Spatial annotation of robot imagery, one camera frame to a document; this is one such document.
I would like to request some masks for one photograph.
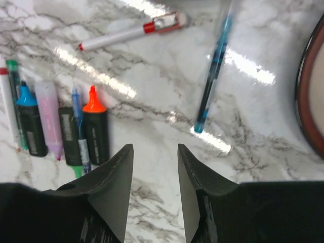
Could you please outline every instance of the blue highlighter cap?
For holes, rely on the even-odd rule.
[[[21,82],[20,91],[21,91],[21,96],[17,100],[17,103],[16,103],[17,105],[37,106],[36,99],[34,98],[33,94],[29,91],[29,88],[24,81]]]

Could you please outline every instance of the white pen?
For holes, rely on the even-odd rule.
[[[79,45],[81,51],[89,51],[106,45],[124,42],[151,33],[164,33],[179,29],[188,25],[188,18],[185,13],[172,12],[153,18],[152,22],[142,26],[134,27],[117,33],[107,34],[97,38],[89,39]]]
[[[15,148],[20,152],[21,140],[17,126],[16,114],[14,103],[12,102],[11,88],[8,76],[8,70],[6,68],[4,59],[0,56],[0,87],[1,95],[5,105],[5,111],[8,119],[9,132],[11,134],[12,141]]]

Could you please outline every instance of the pen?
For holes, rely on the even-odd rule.
[[[11,59],[11,60],[7,60],[6,64],[7,64],[7,68],[8,68],[8,72],[9,72],[11,95],[12,95],[12,101],[14,103],[16,122],[17,122],[17,126],[18,126],[21,145],[22,145],[23,149],[28,149],[28,145],[27,145],[25,136],[22,131],[18,107],[16,105],[18,98],[20,98],[20,86],[21,86],[19,72],[18,72],[18,63],[16,60]]]
[[[83,128],[82,103],[81,103],[80,95],[78,94],[77,88],[75,86],[73,86],[73,90],[72,90],[72,104],[73,104],[74,118],[76,120],[77,130],[78,130],[78,143],[80,148],[82,165],[84,167],[85,173],[89,173],[91,171],[91,164],[90,164],[87,140]]]
[[[201,99],[197,120],[194,125],[194,131],[197,133],[202,133],[204,130],[205,121],[208,116],[208,111],[215,93],[216,80],[218,78],[219,70],[221,68],[226,51],[228,35],[232,27],[236,4],[237,0],[232,0],[230,2],[228,12],[220,29],[220,36],[218,38],[217,45],[212,57],[212,63],[209,69],[204,94]]]
[[[8,70],[5,67],[4,60],[0,57],[0,87],[5,111],[8,119],[9,132],[17,152],[20,152],[21,140],[16,120],[15,107],[12,102],[11,88],[8,77]]]
[[[188,25],[185,13],[178,11],[153,18],[153,21],[142,26],[134,27],[117,33],[107,34],[97,38],[89,39],[79,45],[81,51],[89,51],[106,45],[124,42],[151,33],[163,33],[182,28]]]

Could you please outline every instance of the black highlighter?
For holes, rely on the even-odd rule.
[[[21,82],[21,96],[17,101],[23,134],[27,140],[29,153],[44,157],[48,153],[42,130],[37,101],[29,91],[26,82]]]
[[[82,176],[82,158],[78,144],[76,120],[72,107],[59,108],[59,118],[66,164],[71,166],[77,178]]]
[[[108,112],[90,88],[88,104],[83,108],[90,161],[100,166],[109,160]]]

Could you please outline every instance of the marker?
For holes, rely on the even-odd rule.
[[[8,69],[5,67],[4,60],[0,57],[0,87],[3,103],[5,105],[5,111],[8,120],[9,132],[12,142],[17,150],[20,152],[21,140],[19,135],[19,129],[17,125],[17,119],[15,114],[13,98],[11,95],[10,81],[8,77]]]
[[[100,166],[109,160],[108,113],[97,98],[95,86],[90,88],[88,104],[83,108],[89,156]]]
[[[63,141],[59,121],[59,101],[52,81],[36,82],[35,94],[45,143],[57,160],[61,160]]]
[[[46,156],[48,150],[44,140],[37,101],[24,81],[21,82],[21,96],[17,101],[17,106],[29,153],[37,157]]]
[[[91,171],[91,164],[90,164],[87,140],[84,135],[82,103],[81,103],[80,95],[78,94],[77,88],[75,86],[73,87],[72,90],[72,103],[73,103],[74,118],[76,120],[76,125],[78,129],[78,143],[80,147],[82,164],[84,166],[84,171],[87,174]]]
[[[103,46],[128,41],[147,34],[169,32],[186,25],[188,25],[187,15],[176,11],[155,17],[152,22],[146,23],[143,26],[86,40],[79,44],[79,49],[81,51],[90,51]]]
[[[17,102],[18,98],[20,97],[20,77],[19,77],[19,72],[18,72],[18,63],[16,60],[11,59],[11,60],[7,60],[6,64],[7,64],[7,69],[9,72],[11,95],[12,95],[12,101],[13,101],[14,108],[15,108],[16,123],[17,123],[18,131],[19,131],[19,137],[21,140],[21,146],[23,149],[28,149],[26,139],[22,132],[19,111],[18,111],[18,108],[16,105],[16,102]]]
[[[230,2],[229,9],[227,10],[226,17],[223,20],[222,27],[220,29],[220,35],[217,41],[217,46],[213,54],[213,59],[209,69],[209,74],[206,81],[204,94],[202,95],[197,120],[194,125],[194,131],[197,133],[202,133],[204,130],[205,121],[207,119],[209,108],[215,93],[216,81],[224,59],[224,54],[228,42],[228,36],[235,15],[236,5],[237,5],[237,0],[232,0]]]
[[[82,176],[82,158],[78,143],[78,129],[72,107],[60,107],[59,117],[63,139],[65,161],[77,178]]]

